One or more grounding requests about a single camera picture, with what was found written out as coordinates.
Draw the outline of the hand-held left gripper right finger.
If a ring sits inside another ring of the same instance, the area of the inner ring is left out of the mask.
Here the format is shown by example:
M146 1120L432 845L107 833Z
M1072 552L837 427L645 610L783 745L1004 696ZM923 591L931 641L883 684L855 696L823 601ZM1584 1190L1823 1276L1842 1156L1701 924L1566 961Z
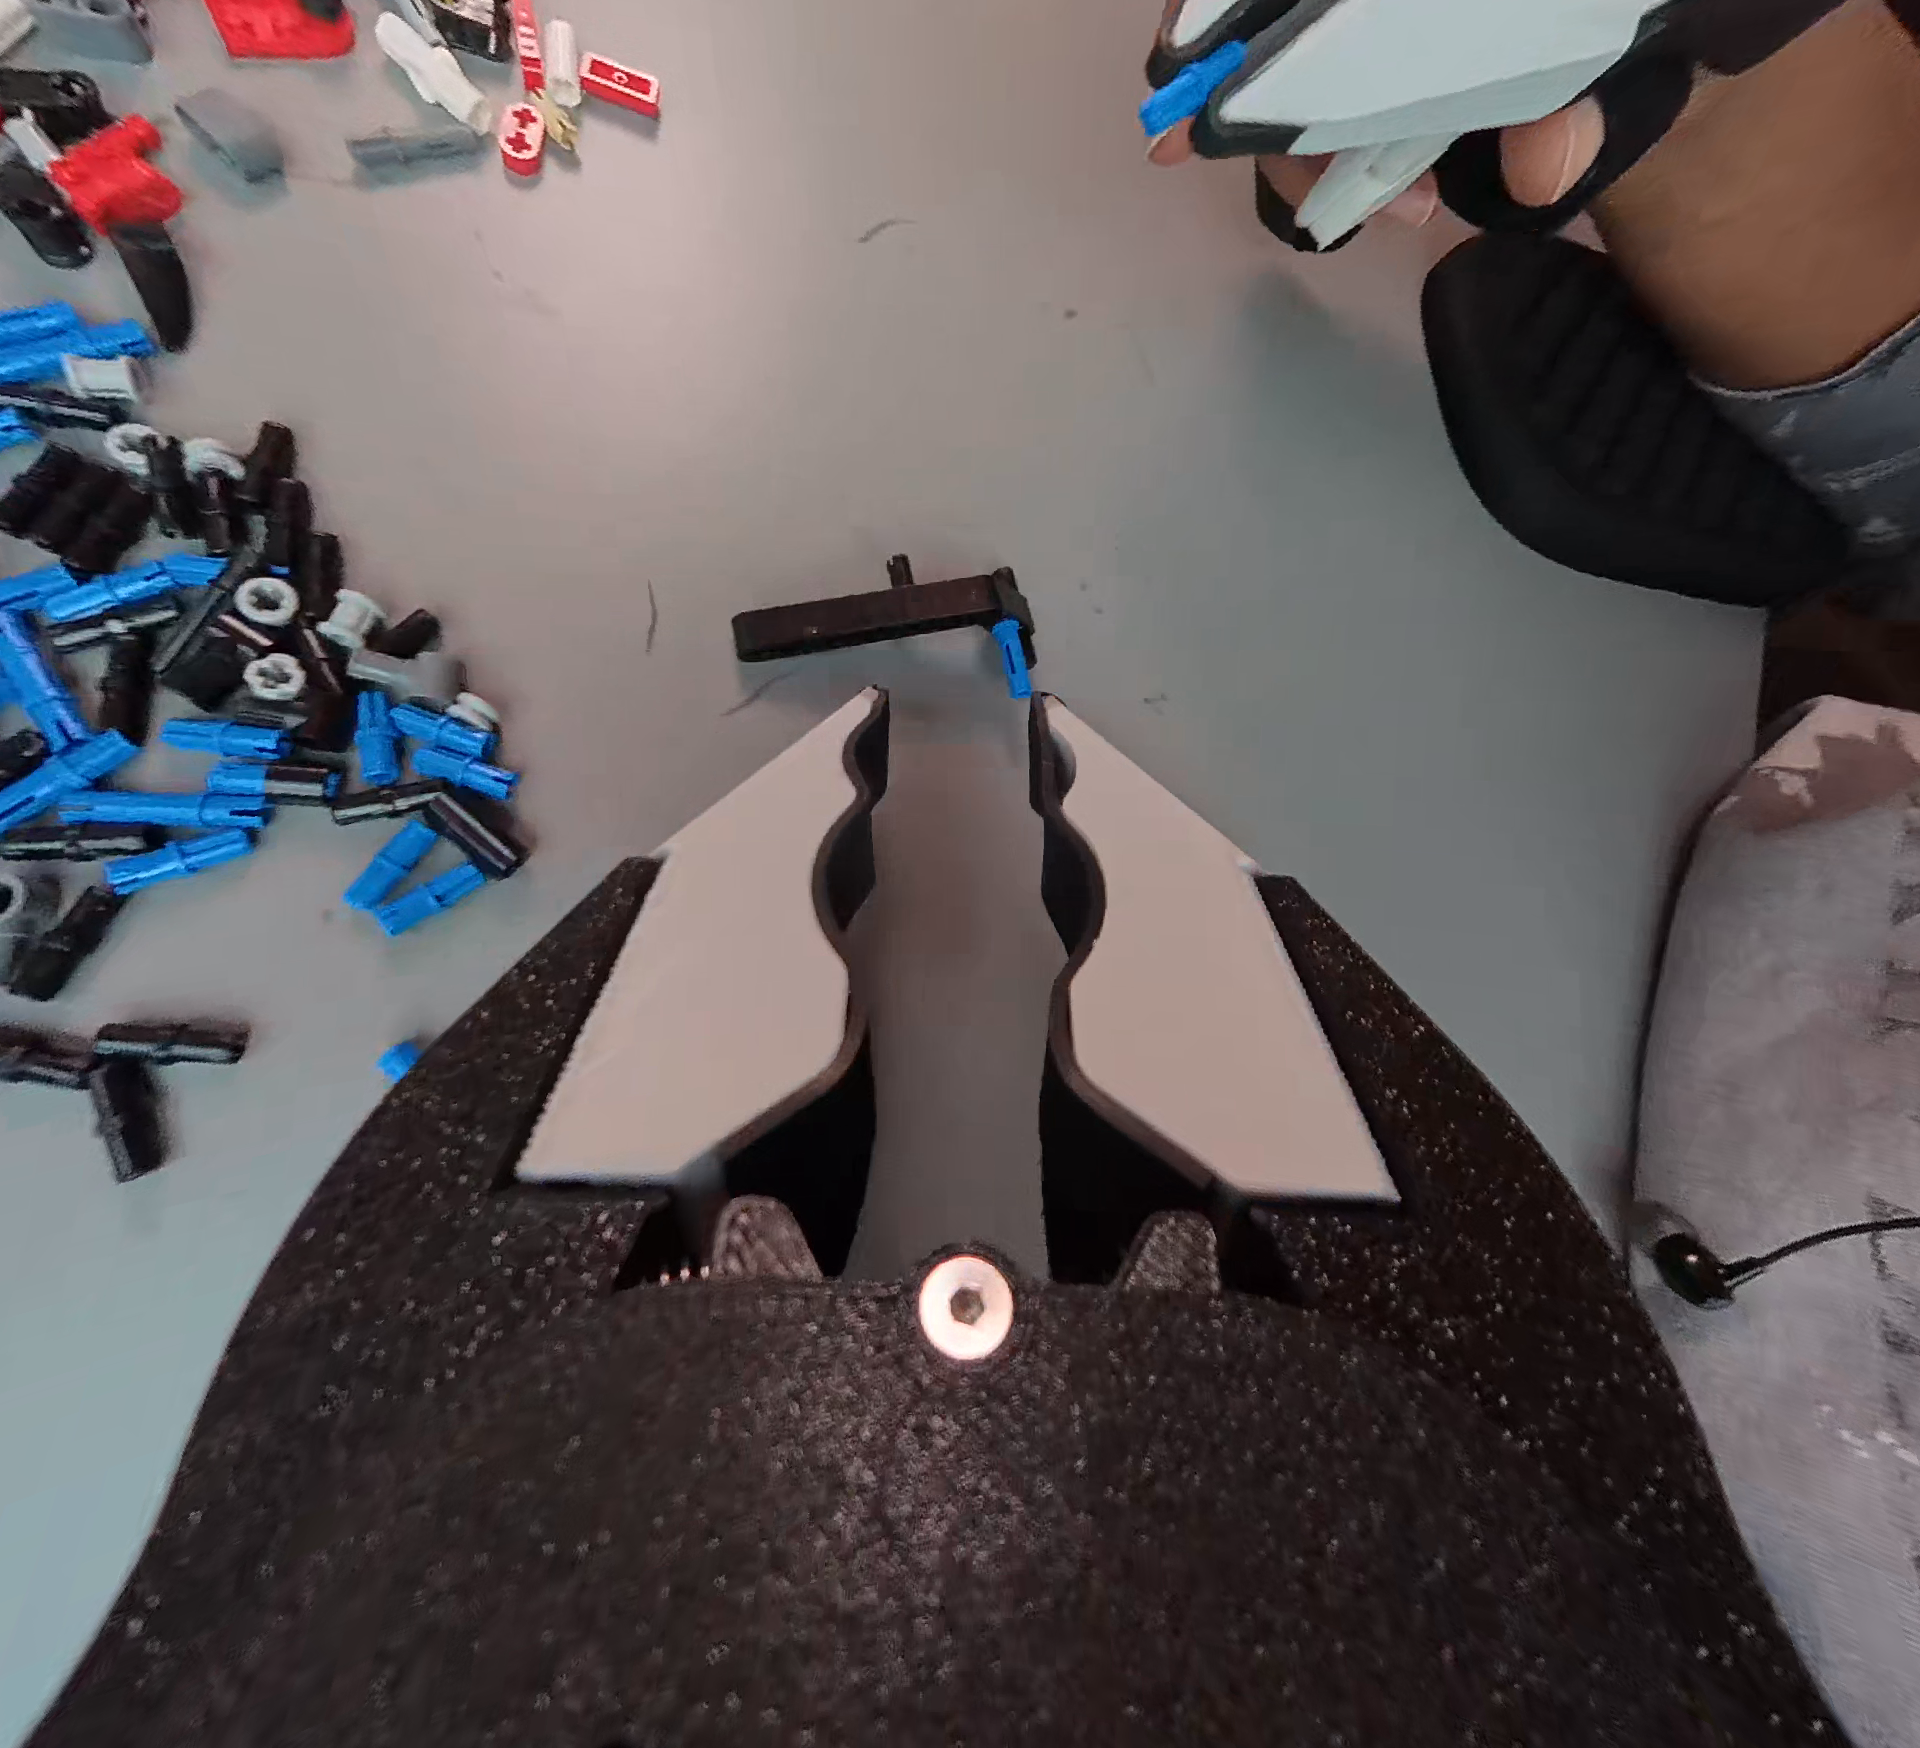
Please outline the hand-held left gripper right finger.
M1028 793L1068 1096L1199 1190L1394 1209L1258 862L1057 696L1030 707Z

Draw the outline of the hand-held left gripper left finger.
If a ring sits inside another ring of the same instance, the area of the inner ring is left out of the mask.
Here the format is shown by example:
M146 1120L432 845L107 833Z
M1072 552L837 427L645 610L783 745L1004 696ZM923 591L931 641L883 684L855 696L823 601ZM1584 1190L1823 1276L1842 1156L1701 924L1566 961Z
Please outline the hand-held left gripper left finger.
M515 1176L665 1184L733 1161L851 1070L849 938L874 893L893 704L865 688L685 824Z

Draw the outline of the black toy beam with holes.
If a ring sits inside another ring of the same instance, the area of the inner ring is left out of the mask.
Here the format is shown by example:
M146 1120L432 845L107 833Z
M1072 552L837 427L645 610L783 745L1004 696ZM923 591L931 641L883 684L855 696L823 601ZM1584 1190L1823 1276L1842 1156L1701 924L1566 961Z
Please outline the black toy beam with holes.
M916 581L909 589L748 609L733 618L733 655L743 664L794 661L940 633L984 633L1015 618L1027 633L1028 662L1040 661L1037 622L1011 566L984 574Z

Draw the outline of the person's right forearm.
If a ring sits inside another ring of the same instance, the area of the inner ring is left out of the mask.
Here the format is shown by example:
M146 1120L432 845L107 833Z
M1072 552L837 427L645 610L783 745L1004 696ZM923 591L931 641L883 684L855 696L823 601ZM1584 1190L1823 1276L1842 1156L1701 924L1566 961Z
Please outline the person's right forearm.
M1631 224L1607 253L1708 404L1867 552L1917 544L1917 214Z

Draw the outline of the grey desk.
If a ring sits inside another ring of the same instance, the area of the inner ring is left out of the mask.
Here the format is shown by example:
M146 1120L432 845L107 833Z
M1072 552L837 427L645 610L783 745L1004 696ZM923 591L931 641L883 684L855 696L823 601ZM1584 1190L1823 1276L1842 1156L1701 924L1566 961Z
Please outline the grey desk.
M1607 1229L1684 829L1748 753L1750 615L1512 543L1447 447L1419 296L1447 224L1295 261L1240 163L1154 170L1162 0L537 0L663 80L539 182L363 186L418 127L365 40L230 64L198 0L109 67L165 129L198 305L157 370L193 438L300 444L349 585L426 609L503 710L520 875L405 938L342 903L389 824L276 817L139 896L4 1017L252 1028L170 1078L116 1184L87 1106L4 1089L4 1571L96 1603L154 1520L254 1281L378 1105L622 858L863 684L893 698L877 1187L857 1263L986 1241L1040 1268L1061 947L1025 714L977 636L735 662L733 615L1009 564L1038 680L1299 877L1520 1111Z

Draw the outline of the person's right hand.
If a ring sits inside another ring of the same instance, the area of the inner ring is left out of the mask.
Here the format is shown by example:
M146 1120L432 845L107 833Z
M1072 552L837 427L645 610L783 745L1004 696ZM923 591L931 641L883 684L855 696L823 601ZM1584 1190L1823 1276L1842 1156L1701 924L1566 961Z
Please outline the person's right hand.
M1838 82L1842 80L1842 71L1821 67L1817 61L1825 50L1835 50L1837 55L1844 55L1848 50L1844 32L1850 26L1864 24L1864 17L1852 13L1852 5L1859 3L1873 0L1844 0L1813 28L1784 45L1779 52L1771 55L1757 67L1750 67L1724 80L1701 80L1689 105L1680 113L1674 129L1671 129L1668 135L1651 152L1646 152L1632 170L1602 189L1588 200L1586 209L1552 231L1527 231L1520 227L1489 228L1474 224L1447 203L1433 176L1421 180L1414 189L1389 203L1382 212L1375 214L1363 224L1370 224L1399 211L1408 211L1414 216L1427 216L1444 211L1456 223L1471 224L1481 233L1550 236L1572 224L1572 220L1579 216L1600 220L1600 214L1611 209L1621 206L1627 211L1627 199L1636 186L1651 191L1654 182L1668 182L1677 186L1694 182L1707 189L1713 189L1714 185L1729 189L1732 185L1730 176L1694 176L1689 168L1691 161L1699 163L1701 166L1711 166L1716 157L1723 157L1729 159L1741 170L1741 175L1746 175L1750 168L1757 168L1763 163L1767 149L1772 149L1779 144L1779 141L1788 141L1792 137L1808 139L1813 142L1811 157L1821 161L1825 154L1833 152L1835 142L1844 131L1842 116L1846 114L1850 100L1837 92ZM1165 139L1175 139L1193 151L1193 121L1182 123L1169 135L1160 137L1160 141ZM1297 248L1323 253L1340 248L1345 243L1351 243L1356 236L1363 224L1351 231L1335 247L1310 247L1304 231L1299 224L1299 204L1309 199L1310 186L1327 166L1323 157L1304 159L1299 154L1261 152L1247 159L1258 159L1263 165L1263 175L1270 176L1272 186L1278 191L1286 191L1282 165L1288 165L1297 182L1300 185L1290 199L1274 203L1274 233L1284 243L1290 243Z

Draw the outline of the black wrist rest pad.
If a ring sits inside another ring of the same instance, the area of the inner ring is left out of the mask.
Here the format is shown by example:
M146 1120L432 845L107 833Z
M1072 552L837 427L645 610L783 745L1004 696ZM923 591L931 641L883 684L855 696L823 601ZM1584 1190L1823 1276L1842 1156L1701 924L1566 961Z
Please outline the black wrist rest pad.
M1716 410L1602 253L1481 234L1428 272L1421 324L1469 488L1539 556L1752 610L1850 568L1837 516Z

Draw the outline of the pile of blue black pins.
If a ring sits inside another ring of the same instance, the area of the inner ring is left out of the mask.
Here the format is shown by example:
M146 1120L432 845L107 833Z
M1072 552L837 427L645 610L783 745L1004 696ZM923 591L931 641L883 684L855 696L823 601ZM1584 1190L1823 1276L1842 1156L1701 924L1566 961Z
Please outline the pile of blue black pins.
M346 578L294 433L139 417L158 346L63 300L3 316L4 1007L47 1009L134 904L298 810L394 824L342 903L389 938L527 861L501 714L441 618Z

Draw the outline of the person's grey patterned hoodie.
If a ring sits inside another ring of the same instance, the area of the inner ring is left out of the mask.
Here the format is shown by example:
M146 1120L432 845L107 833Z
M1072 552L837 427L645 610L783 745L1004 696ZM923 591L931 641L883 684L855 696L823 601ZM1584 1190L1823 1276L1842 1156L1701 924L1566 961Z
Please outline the person's grey patterned hoodie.
M1716 803L1644 1042L1635 1285L1855 1744L1918 1740L1918 720L1823 696Z

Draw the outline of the pile of mixed toy parts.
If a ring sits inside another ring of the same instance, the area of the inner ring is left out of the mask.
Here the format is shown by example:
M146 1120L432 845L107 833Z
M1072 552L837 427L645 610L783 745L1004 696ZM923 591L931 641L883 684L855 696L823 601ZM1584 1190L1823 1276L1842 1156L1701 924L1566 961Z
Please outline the pile of mixed toy parts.
M360 42L350 0L195 0L233 64L328 64ZM497 149L518 180L548 152L576 152L592 105L657 124L661 78L543 23L534 0L373 0L373 47L429 113L416 129L349 141L358 176L389 182ZM81 374L83 357L180 352L196 303L175 224L185 206L162 168L162 129L116 114L95 78L157 59L151 0L4 0L4 223L50 271L109 250L141 303L126 336L66 334L60 308L4 314L4 383Z

